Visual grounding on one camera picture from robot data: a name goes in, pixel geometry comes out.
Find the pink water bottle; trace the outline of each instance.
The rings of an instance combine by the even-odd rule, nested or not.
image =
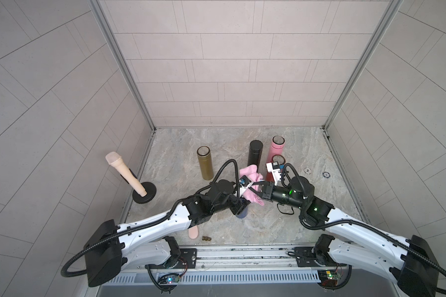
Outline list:
[[[266,159],[266,163],[270,163],[274,155],[282,154],[282,148],[284,147],[284,142],[285,140],[282,136],[273,137],[273,141],[271,141],[271,146],[269,147],[269,153],[268,153],[268,158]]]

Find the marble floor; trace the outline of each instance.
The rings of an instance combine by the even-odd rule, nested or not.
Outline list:
[[[246,167],[248,146],[251,140],[263,142],[260,172],[266,176],[264,162],[273,136],[286,139],[283,156],[294,165],[300,175],[315,186],[315,195],[349,215],[360,218],[339,169],[318,127],[258,127],[258,128],[203,128],[159,129],[156,132],[149,158],[143,170],[142,181],[151,181],[157,195],[147,204],[133,203],[127,222],[142,220],[169,210],[174,201],[193,194],[208,185],[202,178],[196,150],[200,146],[211,149],[213,169],[216,173],[227,159],[235,159],[238,167]],[[312,169],[305,174],[304,168]],[[322,172],[331,174],[324,178]],[[234,168],[228,165],[220,178],[234,180]],[[261,206],[251,203],[243,219],[233,216],[230,210],[221,211],[210,221],[198,226],[199,236],[191,240],[188,231],[172,233],[180,246],[193,244],[244,244],[244,243],[306,243],[315,242],[322,231],[304,229],[299,223],[299,210],[294,215],[279,213],[275,203],[265,201]],[[290,211],[285,206],[282,211]],[[212,238],[202,241],[202,235]]]

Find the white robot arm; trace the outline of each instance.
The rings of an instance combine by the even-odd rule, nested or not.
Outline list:
[[[439,267],[428,243],[422,238],[413,235],[407,239],[390,234],[347,215],[314,196],[314,186],[299,176],[291,164],[281,169],[278,164],[268,163],[267,168],[273,173],[275,182],[253,183],[246,176],[238,178],[235,160],[228,160],[219,173],[229,163],[234,163],[237,183],[217,181],[217,174],[210,185],[176,201],[169,211],[118,226],[113,220],[103,223],[84,250],[63,266],[61,275],[70,277],[87,273],[88,284],[94,287],[109,281],[127,267],[172,267],[177,263],[180,251],[174,238],[166,235],[204,223],[218,211],[230,209],[235,215],[241,213],[249,204],[241,198],[242,194],[253,191],[262,199],[299,208],[299,219],[305,228],[324,229],[351,241],[322,234],[308,257],[319,265],[353,265],[390,280],[411,297],[434,296],[436,292],[446,294],[446,290],[436,288],[439,273],[446,276],[446,271]],[[285,185],[287,167],[295,176]],[[257,184],[261,185],[259,192],[251,187]],[[87,270],[69,272],[70,265],[83,255]]]

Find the black water bottle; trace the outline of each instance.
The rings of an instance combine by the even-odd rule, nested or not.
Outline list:
[[[256,165],[259,169],[259,162],[261,161],[262,142],[253,140],[250,142],[250,151],[248,153],[248,166]]]

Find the beige microphone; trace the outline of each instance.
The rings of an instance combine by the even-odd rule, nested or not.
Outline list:
[[[112,151],[106,155],[106,160],[109,165],[114,167],[125,180],[134,188],[134,190],[141,196],[147,195],[143,185],[133,175],[129,167],[125,165],[122,157],[115,151]]]

